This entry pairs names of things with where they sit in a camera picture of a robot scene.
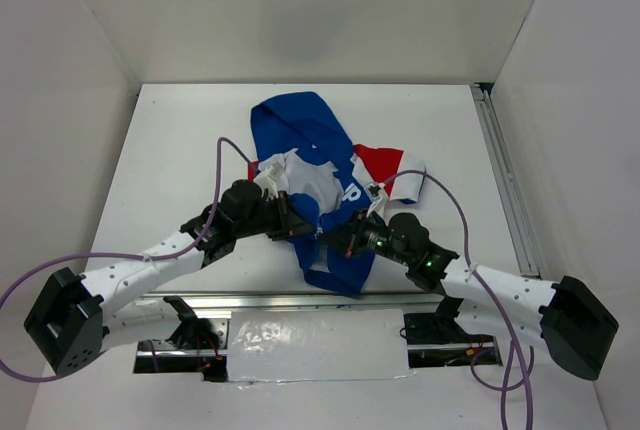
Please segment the white foil covered panel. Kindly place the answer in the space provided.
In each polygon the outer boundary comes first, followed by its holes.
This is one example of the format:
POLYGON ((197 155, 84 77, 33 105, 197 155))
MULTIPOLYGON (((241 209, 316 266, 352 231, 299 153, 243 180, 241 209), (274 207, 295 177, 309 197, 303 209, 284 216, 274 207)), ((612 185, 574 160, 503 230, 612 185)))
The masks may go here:
POLYGON ((233 382, 393 380, 412 374, 399 309, 234 313, 233 382))

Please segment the aluminium side rail frame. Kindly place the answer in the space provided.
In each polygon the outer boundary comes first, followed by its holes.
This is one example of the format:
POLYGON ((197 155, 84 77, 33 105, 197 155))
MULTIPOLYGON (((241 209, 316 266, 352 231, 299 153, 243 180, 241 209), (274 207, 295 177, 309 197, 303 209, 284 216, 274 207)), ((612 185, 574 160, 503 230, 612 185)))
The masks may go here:
POLYGON ((520 273, 524 277, 552 279, 538 244, 531 218, 491 99, 493 83, 470 85, 485 144, 520 273))

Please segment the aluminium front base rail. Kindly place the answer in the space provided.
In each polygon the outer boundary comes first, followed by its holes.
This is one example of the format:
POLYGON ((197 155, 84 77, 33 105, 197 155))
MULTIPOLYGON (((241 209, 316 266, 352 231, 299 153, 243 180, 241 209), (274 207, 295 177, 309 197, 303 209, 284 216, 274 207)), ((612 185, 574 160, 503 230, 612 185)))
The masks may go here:
POLYGON ((179 296, 194 309, 204 311, 271 309, 271 310, 319 310, 321 308, 355 309, 369 307, 404 308, 437 306, 443 296, 423 292, 374 292, 359 296, 342 296, 329 293, 239 293, 239 292, 161 292, 154 291, 140 300, 159 300, 179 296))

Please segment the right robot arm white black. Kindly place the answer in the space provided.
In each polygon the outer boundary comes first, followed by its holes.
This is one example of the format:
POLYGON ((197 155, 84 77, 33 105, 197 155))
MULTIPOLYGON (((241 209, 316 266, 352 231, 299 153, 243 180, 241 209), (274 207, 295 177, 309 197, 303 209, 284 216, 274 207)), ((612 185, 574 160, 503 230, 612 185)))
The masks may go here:
POLYGON ((546 351, 569 374, 595 381, 619 329, 581 280, 565 276, 554 282, 470 268, 456 252, 433 242, 410 213, 384 221, 362 210, 320 239, 341 256, 378 255, 405 266, 418 288, 442 296, 436 329, 448 342, 466 334, 515 335, 546 351))

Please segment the blue white red jacket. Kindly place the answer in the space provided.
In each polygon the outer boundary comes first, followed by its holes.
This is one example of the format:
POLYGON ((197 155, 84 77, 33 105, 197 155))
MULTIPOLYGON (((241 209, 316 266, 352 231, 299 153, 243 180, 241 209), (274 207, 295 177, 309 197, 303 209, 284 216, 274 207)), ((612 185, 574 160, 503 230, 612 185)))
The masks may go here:
POLYGON ((383 183, 388 202, 415 204, 425 182, 423 160, 404 150, 352 142, 327 103, 315 92, 271 97, 250 113, 257 166, 279 163, 294 208, 314 228, 290 239, 305 282, 340 294, 358 294, 368 279, 373 254, 346 258, 319 241, 368 209, 366 187, 383 183))

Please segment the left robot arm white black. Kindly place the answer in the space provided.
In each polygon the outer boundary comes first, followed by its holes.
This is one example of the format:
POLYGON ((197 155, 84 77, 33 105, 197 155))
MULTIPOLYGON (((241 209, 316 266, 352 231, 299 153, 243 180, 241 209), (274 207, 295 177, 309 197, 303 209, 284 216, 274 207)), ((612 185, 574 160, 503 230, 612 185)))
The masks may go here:
POLYGON ((118 254, 111 265, 81 274, 67 267, 55 271, 24 328, 58 378, 135 341, 162 339, 187 348, 204 323, 180 297, 143 302, 145 294, 224 258, 240 239, 266 235, 280 241, 312 230, 286 192, 238 180, 220 201, 141 254, 118 254))

